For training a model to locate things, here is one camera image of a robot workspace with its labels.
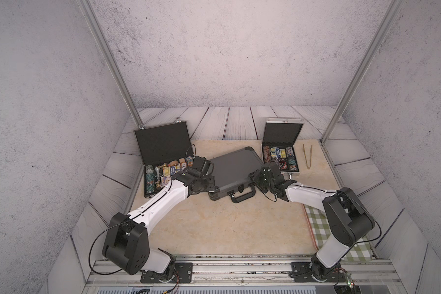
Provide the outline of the green checkered cloth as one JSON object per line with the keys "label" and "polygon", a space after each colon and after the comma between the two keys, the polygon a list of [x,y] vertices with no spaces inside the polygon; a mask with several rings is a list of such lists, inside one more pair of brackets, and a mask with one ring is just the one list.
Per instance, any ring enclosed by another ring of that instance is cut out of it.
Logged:
{"label": "green checkered cloth", "polygon": [[[304,207],[316,248],[321,249],[327,239],[332,236],[327,218],[319,209],[307,205],[304,205]],[[354,248],[343,257],[343,261],[346,262],[370,262],[373,259],[374,253],[369,243],[355,245]]]}

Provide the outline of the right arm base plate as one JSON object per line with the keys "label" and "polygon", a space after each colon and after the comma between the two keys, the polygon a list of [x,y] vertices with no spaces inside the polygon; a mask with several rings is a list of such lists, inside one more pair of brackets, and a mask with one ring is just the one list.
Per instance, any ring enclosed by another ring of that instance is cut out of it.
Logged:
{"label": "right arm base plate", "polygon": [[292,262],[289,277],[294,282],[347,282],[345,270],[338,263],[332,268],[326,268],[318,263]]}

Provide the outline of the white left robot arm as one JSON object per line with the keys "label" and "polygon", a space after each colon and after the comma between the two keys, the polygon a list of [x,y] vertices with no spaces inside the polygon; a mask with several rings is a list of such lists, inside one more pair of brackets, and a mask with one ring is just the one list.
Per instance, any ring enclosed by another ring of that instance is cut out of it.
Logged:
{"label": "white left robot arm", "polygon": [[169,280],[175,275],[176,258],[152,249],[149,236],[155,226],[179,203],[193,194],[214,190],[214,164],[200,156],[144,205],[129,214],[117,213],[107,230],[102,255],[127,274],[151,271]]}

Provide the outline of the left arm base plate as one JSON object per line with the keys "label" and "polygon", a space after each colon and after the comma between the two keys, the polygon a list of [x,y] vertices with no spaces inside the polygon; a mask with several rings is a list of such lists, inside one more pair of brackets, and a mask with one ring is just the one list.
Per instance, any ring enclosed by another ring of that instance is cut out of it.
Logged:
{"label": "left arm base plate", "polygon": [[140,278],[142,284],[189,284],[192,282],[193,263],[175,262],[162,272],[143,270]]}

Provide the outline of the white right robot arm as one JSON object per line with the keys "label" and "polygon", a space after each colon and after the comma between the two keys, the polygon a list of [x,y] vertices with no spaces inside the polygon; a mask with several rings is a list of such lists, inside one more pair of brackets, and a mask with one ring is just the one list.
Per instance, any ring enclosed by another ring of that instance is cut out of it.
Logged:
{"label": "white right robot arm", "polygon": [[274,162],[263,164],[249,177],[263,193],[270,192],[276,198],[301,203],[325,214],[331,235],[311,258],[310,267],[315,276],[327,274],[337,266],[377,225],[355,192],[347,187],[324,190],[287,180]]}

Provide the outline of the Texas Hold'em card box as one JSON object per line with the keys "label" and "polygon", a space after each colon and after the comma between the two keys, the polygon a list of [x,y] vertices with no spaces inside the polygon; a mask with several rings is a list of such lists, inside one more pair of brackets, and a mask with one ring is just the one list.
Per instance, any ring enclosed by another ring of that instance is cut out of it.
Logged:
{"label": "Texas Hold'em card box", "polygon": [[163,177],[173,176],[181,170],[181,165],[165,166],[162,168]]}

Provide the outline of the silver trophy cup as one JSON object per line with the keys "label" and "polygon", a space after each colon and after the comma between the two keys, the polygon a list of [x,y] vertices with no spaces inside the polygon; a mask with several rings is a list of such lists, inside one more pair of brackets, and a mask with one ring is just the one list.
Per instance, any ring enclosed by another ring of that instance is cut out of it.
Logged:
{"label": "silver trophy cup", "polygon": [[153,171],[154,177],[156,181],[160,181],[163,176],[163,168],[160,166],[156,166]]}

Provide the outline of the wooden tongs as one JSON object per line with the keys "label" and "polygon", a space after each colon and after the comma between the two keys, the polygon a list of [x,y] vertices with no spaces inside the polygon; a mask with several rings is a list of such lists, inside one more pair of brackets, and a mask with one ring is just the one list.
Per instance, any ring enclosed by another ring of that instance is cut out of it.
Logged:
{"label": "wooden tongs", "polygon": [[313,153],[313,146],[310,146],[309,151],[306,151],[306,147],[305,145],[303,145],[303,154],[305,157],[306,168],[308,170],[310,170],[312,167],[312,153]]}

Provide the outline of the small silver poker case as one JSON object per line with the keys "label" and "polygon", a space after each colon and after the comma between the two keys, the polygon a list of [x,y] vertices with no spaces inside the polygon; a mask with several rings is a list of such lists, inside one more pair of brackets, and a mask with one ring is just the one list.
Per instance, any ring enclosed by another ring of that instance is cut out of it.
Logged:
{"label": "small silver poker case", "polygon": [[304,122],[295,118],[268,118],[262,137],[263,162],[274,162],[282,173],[299,173],[294,144]]}

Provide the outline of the black poker case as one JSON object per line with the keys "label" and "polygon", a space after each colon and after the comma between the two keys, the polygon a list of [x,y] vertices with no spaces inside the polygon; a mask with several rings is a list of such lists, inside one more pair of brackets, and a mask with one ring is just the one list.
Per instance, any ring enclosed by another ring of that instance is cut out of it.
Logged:
{"label": "black poker case", "polygon": [[157,191],[150,192],[147,184],[147,167],[160,166],[186,156],[193,156],[192,143],[187,123],[174,122],[134,131],[138,149],[143,162],[144,196],[151,197]]}
{"label": "black poker case", "polygon": [[208,192],[212,201],[229,197],[233,203],[240,203],[256,194],[256,185],[251,175],[262,167],[262,160],[252,147],[210,160],[214,165],[214,191]]}

